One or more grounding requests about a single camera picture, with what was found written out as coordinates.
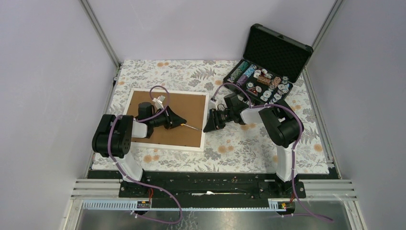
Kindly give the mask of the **yellow handled screwdriver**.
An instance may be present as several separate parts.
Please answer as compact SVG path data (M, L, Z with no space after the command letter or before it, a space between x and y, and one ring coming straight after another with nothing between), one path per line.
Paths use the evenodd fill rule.
M194 130L202 130L201 128L196 128L196 127L190 126L188 124L181 124L181 126L188 127L188 128L194 129Z

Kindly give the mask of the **white picture frame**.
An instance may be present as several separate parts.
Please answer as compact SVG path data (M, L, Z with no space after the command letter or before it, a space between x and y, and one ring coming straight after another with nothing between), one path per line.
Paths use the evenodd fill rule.
M202 130L194 130L185 126L165 129L160 126L154 128L150 138L132 138L132 145L145 149L202 152L205 143L203 128L208 117L208 102L209 93L207 92L169 90L169 107L172 111L186 119L186 124Z

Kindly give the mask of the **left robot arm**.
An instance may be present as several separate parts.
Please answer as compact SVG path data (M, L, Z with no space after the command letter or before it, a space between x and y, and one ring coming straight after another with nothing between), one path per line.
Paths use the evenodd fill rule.
M149 185L141 179L143 168L133 157L127 156L132 138L150 138L156 127L173 129L186 123L186 119L168 106L156 109L150 102L142 102L136 117L104 114L93 136L92 149L102 157L111 158L123 180L132 182L130 191L142 197L147 194Z

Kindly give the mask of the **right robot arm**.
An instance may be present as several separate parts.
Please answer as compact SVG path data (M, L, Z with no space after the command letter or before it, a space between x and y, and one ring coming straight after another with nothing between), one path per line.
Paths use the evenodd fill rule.
M277 146L278 164L276 175L280 181L275 183L275 193L287 197L293 192L293 180L297 175L295 168L294 147L304 130L303 123L284 99L267 105L250 107L238 98L235 93L225 98L226 107L223 110L211 108L204 133L223 129L228 122L240 125L263 124L270 139Z

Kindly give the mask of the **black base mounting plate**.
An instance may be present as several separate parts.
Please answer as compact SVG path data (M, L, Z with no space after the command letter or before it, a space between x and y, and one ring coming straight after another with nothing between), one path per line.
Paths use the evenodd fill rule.
M152 188L125 182L116 171L90 170L89 179L115 179L120 198L146 198L153 208L177 207L162 187L186 208L265 207L268 198L306 198L304 181L337 179L332 175L300 174L283 182L274 173L144 172L141 181Z

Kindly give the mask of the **black poker chip case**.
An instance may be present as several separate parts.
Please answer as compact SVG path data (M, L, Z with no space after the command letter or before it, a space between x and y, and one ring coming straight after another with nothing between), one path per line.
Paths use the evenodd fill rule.
M250 27L242 59L224 77L226 88L254 105L285 98L314 50L261 24Z

